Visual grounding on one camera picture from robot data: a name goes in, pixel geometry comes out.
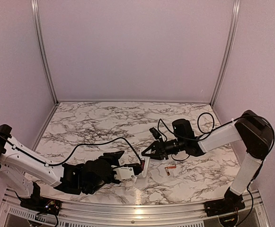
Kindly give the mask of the white remote control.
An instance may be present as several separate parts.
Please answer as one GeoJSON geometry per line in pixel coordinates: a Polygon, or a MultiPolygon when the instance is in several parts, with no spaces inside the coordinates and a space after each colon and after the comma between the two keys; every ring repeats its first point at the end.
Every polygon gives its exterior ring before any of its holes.
{"type": "Polygon", "coordinates": [[[146,157],[142,154],[142,152],[145,150],[144,147],[140,149],[139,156],[142,160],[142,172],[138,175],[138,178],[145,178],[149,169],[150,165],[150,157],[146,157]]]}

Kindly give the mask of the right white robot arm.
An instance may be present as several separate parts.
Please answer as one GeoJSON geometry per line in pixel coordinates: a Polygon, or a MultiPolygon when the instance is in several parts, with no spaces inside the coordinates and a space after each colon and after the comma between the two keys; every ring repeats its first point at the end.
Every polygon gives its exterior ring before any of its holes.
{"type": "Polygon", "coordinates": [[[151,128],[155,141],[142,151],[142,155],[163,160],[184,151],[189,156],[200,157],[227,145],[244,145],[246,154],[243,162],[220,202],[220,207],[225,212],[232,211],[238,205],[242,194],[258,176],[275,144],[272,124],[251,110],[246,110],[240,117],[212,128],[209,132],[203,132],[200,136],[195,136],[190,121],[186,119],[173,121],[172,128],[171,133],[175,138],[168,141],[162,139],[162,133],[158,129],[151,128]]]}

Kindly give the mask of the left aluminium corner post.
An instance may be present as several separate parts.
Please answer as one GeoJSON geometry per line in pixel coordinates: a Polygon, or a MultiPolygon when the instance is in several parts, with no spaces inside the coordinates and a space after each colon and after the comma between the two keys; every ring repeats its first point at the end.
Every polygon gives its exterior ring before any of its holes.
{"type": "Polygon", "coordinates": [[[50,68],[48,59],[46,56],[45,51],[45,44],[43,39],[43,33],[41,28],[41,18],[40,18],[40,10],[39,10],[39,1],[38,0],[31,0],[31,7],[33,12],[34,24],[35,24],[35,32],[36,32],[36,39],[40,51],[41,61],[44,69],[45,78],[48,84],[49,93],[51,95],[52,101],[54,105],[58,105],[58,98],[55,92],[55,88],[53,85],[53,79],[51,76],[50,68]]]}

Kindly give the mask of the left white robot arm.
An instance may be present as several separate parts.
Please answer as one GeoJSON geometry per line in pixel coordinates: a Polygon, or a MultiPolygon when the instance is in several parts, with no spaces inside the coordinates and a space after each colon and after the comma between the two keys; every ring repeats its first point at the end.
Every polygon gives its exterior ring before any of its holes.
{"type": "Polygon", "coordinates": [[[103,153],[95,160],[77,165],[60,163],[44,158],[23,146],[11,133],[9,125],[0,125],[0,177],[5,179],[22,198],[35,210],[42,210],[46,203],[44,197],[24,174],[28,173],[54,189],[67,194],[94,194],[106,184],[119,184],[143,172],[144,164],[120,164],[124,151],[103,153]]]}

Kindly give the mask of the right aluminium corner post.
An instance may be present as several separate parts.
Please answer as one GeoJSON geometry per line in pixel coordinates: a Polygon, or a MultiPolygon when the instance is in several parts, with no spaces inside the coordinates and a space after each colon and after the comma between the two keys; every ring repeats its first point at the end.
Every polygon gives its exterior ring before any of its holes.
{"type": "Polygon", "coordinates": [[[213,94],[211,97],[211,101],[210,101],[211,108],[214,108],[214,106],[217,103],[218,95],[220,93],[223,80],[225,78],[231,51],[233,49],[234,42],[235,42],[235,36],[236,36],[236,31],[237,31],[237,26],[238,26],[238,21],[239,21],[240,5],[241,5],[241,0],[233,1],[233,8],[232,8],[232,13],[231,13],[228,37],[226,40],[226,46],[225,46],[221,66],[219,69],[218,77],[217,77],[215,87],[213,90],[213,94]]]}

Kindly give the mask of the aluminium corner post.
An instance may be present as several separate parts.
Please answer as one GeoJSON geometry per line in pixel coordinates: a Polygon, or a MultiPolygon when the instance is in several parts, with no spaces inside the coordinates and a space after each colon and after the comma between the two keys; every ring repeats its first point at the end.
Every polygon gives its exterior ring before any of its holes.
{"type": "Polygon", "coordinates": [[[54,105],[58,105],[58,98],[55,92],[55,88],[53,85],[53,79],[51,76],[50,68],[48,59],[46,56],[45,51],[45,44],[43,39],[43,33],[41,28],[41,18],[40,18],[40,10],[39,10],[39,1],[38,0],[31,0],[31,7],[33,12],[34,24],[35,24],[35,32],[36,32],[36,39],[40,51],[41,61],[44,69],[45,78],[48,84],[49,93],[51,95],[52,101],[54,105]]]}
{"type": "Polygon", "coordinates": [[[217,77],[215,87],[213,90],[213,94],[211,97],[211,101],[210,101],[211,108],[214,108],[214,106],[217,103],[218,95],[220,93],[223,80],[225,78],[231,51],[233,49],[234,42],[235,42],[235,36],[236,36],[236,31],[237,31],[237,26],[238,26],[238,21],[239,21],[240,5],[241,5],[241,0],[233,1],[233,8],[232,8],[232,13],[231,13],[228,37],[226,40],[226,46],[225,46],[221,66],[219,69],[218,77],[217,77]]]}

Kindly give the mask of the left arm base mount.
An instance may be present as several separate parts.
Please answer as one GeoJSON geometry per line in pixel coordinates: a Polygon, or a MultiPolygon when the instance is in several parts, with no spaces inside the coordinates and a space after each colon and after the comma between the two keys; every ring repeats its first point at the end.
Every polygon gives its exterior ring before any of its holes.
{"type": "Polygon", "coordinates": [[[33,182],[33,191],[29,198],[20,197],[20,206],[37,211],[40,214],[58,215],[61,201],[40,195],[40,186],[33,182]]]}

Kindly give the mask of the front aluminium rail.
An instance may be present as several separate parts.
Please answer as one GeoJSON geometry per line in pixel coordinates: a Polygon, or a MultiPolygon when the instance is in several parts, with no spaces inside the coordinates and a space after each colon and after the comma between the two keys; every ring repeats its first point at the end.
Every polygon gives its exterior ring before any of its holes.
{"type": "Polygon", "coordinates": [[[259,191],[245,193],[242,210],[212,216],[208,202],[164,205],[100,204],[61,201],[57,217],[20,206],[12,189],[0,204],[0,227],[269,227],[259,191]]]}

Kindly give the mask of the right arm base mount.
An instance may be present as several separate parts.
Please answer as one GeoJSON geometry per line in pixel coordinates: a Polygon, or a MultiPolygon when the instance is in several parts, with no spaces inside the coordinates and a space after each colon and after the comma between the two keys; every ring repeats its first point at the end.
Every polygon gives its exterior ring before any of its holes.
{"type": "Polygon", "coordinates": [[[208,217],[236,212],[245,207],[242,195],[233,193],[230,188],[225,192],[224,198],[204,203],[204,209],[208,217]]]}

